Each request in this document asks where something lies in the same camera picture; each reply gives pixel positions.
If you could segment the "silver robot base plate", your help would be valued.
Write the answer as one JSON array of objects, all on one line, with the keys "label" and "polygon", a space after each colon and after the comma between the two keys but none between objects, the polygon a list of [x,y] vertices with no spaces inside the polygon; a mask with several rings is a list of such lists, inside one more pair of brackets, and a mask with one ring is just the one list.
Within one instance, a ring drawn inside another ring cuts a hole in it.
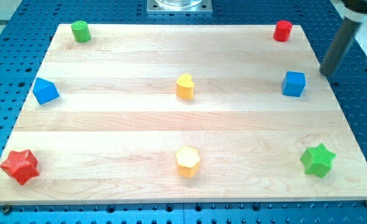
[{"label": "silver robot base plate", "polygon": [[213,12],[211,0],[147,0],[148,14],[198,14]]}]

